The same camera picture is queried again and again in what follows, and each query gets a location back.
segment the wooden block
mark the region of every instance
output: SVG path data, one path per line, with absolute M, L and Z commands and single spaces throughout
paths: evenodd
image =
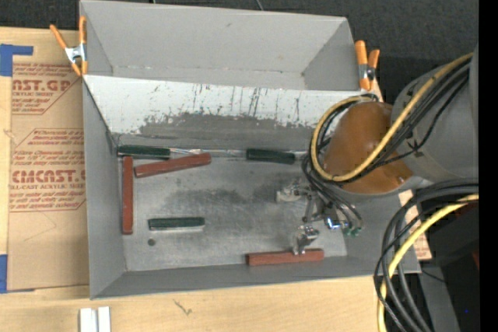
M 123 156 L 123 214 L 121 221 L 123 234 L 133 233 L 133 158 Z
M 155 176 L 156 174 L 176 172 L 177 170 L 190 169 L 191 167 L 204 166 L 211 163 L 211 155 L 207 152 L 167 161 L 146 163 L 135 167 L 137 178 Z
M 306 249 L 304 254 L 294 254 L 291 251 L 246 254 L 246 264 L 249 266 L 303 263 L 308 261 L 321 261 L 323 259 L 324 251 L 322 249 Z

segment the cardboard box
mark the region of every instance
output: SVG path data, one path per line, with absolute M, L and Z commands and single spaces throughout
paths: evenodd
M 62 34 L 76 43 L 75 32 Z M 32 56 L 14 56 L 9 102 L 2 102 L 12 112 L 2 129 L 10 167 L 0 170 L 9 182 L 1 184 L 7 289 L 87 284 L 81 79 L 49 30 L 0 28 L 0 43 L 33 46 Z
M 346 19 L 101 1 L 81 1 L 80 11 L 88 30 L 91 297 L 373 272 L 380 235 L 399 206 L 396 194 L 362 201 L 372 228 L 362 239 L 348 243 L 318 226 L 314 246 L 326 255 L 319 264 L 244 264 L 245 253 L 289 249 L 306 206 L 275 202 L 277 190 L 302 176 L 298 163 L 254 163 L 245 151 L 303 154 L 320 116 L 359 93 Z M 175 157 L 212 154 L 208 166 L 135 179 L 134 232 L 126 236 L 116 152 L 123 144 L 165 146 Z M 149 230 L 149 219 L 169 217 L 203 217 L 205 228 Z

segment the red stick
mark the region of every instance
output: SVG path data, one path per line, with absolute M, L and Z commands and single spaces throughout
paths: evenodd
M 123 234 L 133 233 L 133 158 L 123 156 L 123 214 L 121 223 Z
M 176 172 L 177 170 L 190 169 L 191 167 L 204 166 L 211 163 L 211 155 L 208 152 L 183 156 L 182 158 L 168 159 L 154 163 L 146 163 L 135 167 L 135 176 L 155 176 L 156 174 Z

